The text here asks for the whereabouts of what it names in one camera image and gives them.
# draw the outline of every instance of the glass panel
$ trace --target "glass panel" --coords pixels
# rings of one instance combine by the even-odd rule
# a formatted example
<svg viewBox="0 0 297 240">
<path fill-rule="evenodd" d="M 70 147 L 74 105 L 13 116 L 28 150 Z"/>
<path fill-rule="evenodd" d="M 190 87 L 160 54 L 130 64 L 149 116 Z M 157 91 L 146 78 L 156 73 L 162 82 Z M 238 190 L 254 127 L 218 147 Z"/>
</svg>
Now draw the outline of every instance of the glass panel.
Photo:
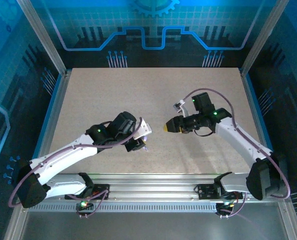
<svg viewBox="0 0 297 240">
<path fill-rule="evenodd" d="M 241 67 L 275 0 L 33 0 L 67 68 Z"/>
<path fill-rule="evenodd" d="M 262 109 L 271 144 L 275 151 L 287 155 L 289 183 L 292 192 L 296 193 L 297 0 L 289 1 L 250 69 L 249 76 Z"/>
<path fill-rule="evenodd" d="M 10 176 L 17 156 L 32 159 L 55 85 L 51 76 L 58 73 L 16 1 L 0 1 L 0 239 L 12 214 Z"/>
</svg>

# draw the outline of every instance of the beige table surface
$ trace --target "beige table surface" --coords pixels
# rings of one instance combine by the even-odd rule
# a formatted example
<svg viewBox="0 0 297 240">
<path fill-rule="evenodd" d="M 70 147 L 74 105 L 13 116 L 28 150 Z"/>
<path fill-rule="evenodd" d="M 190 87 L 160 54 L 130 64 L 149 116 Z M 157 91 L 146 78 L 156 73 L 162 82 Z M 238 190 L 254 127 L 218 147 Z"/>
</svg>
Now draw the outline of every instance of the beige table surface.
<svg viewBox="0 0 297 240">
<path fill-rule="evenodd" d="M 201 173 L 249 170 L 241 156 L 219 136 L 163 131 L 177 113 L 173 104 L 196 88 L 223 93 L 233 104 L 236 120 L 258 140 L 256 127 L 237 68 L 75 68 L 68 83 L 50 151 L 72 142 L 89 127 L 112 121 L 128 111 L 152 127 L 147 148 L 127 153 L 124 146 L 86 158 L 63 173 Z M 214 93 L 216 108 L 229 106 Z M 190 113 L 194 106 L 188 99 Z M 200 130 L 206 134 L 210 130 Z"/>
</svg>

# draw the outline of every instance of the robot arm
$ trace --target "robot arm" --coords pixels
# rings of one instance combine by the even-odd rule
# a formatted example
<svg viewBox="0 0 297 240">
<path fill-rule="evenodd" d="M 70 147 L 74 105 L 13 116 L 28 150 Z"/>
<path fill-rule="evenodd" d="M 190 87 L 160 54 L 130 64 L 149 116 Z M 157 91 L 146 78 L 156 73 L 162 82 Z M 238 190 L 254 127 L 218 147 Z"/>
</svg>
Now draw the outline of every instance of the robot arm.
<svg viewBox="0 0 297 240">
<path fill-rule="evenodd" d="M 169 120 L 165 124 L 164 130 L 166 132 L 187 134 L 202 127 L 207 127 L 214 134 L 226 140 L 243 157 L 250 167 L 249 173 L 236 174 L 228 172 L 215 180 L 215 183 L 224 192 L 251 193 L 258 200 L 279 194 L 285 184 L 265 155 L 270 156 L 284 173 L 286 172 L 285 159 L 261 145 L 238 124 L 234 127 L 232 115 L 224 108 L 215 109 L 206 92 L 193 96 L 192 101 L 198 113 L 188 115 L 183 106 L 184 101 L 181 100 L 174 105 L 174 108 L 178 113 L 182 112 L 183 115 Z"/>
<path fill-rule="evenodd" d="M 151 133 L 150 125 L 143 119 L 139 125 L 133 115 L 122 112 L 113 121 L 93 125 L 85 134 L 48 155 L 31 161 L 20 159 L 12 175 L 12 185 L 17 187 L 36 168 L 17 191 L 24 208 L 33 207 L 44 199 L 55 196 L 71 194 L 82 198 L 90 197 L 94 184 L 86 173 L 74 177 L 57 174 L 87 157 L 121 143 L 128 152 L 142 149 L 146 145 L 143 138 Z"/>
</svg>

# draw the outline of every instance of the gear graphic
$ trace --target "gear graphic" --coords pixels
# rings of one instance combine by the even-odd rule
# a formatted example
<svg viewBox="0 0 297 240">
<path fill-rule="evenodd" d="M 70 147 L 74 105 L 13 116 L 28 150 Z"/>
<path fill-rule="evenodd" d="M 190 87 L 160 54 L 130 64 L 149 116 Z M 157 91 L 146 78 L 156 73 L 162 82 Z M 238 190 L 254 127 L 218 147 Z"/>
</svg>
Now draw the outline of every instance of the gear graphic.
<svg viewBox="0 0 297 240">
<path fill-rule="evenodd" d="M 0 17 L 3 22 L 9 25 L 17 14 L 18 8 L 15 0 L 0 0 Z"/>
<path fill-rule="evenodd" d="M 169 10 L 175 9 L 175 4 L 179 0 L 131 0 L 130 5 L 138 14 L 144 14 L 145 17 L 162 17 L 162 14 L 169 14 Z"/>
</svg>

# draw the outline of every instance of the speckled work surface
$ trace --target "speckled work surface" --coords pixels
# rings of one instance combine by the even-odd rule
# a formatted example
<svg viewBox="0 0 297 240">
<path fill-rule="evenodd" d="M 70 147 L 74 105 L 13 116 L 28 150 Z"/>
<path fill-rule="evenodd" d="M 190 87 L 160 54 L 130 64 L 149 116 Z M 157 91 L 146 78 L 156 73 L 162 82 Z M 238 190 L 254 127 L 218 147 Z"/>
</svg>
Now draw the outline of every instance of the speckled work surface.
<svg viewBox="0 0 297 240">
<path fill-rule="evenodd" d="M 105 150 L 63 173 L 201 173 L 249 170 L 241 156 L 215 134 L 166 133 L 163 125 L 177 113 L 173 104 L 196 88 L 223 93 L 236 120 L 258 140 L 256 127 L 237 68 L 75 68 L 72 71 L 50 151 L 72 142 L 94 124 L 128 111 L 152 127 L 147 148 L 127 153 L 124 146 Z M 216 108 L 229 106 L 209 93 Z M 186 107 L 192 113 L 193 103 Z M 200 130 L 206 134 L 210 130 Z"/>
</svg>

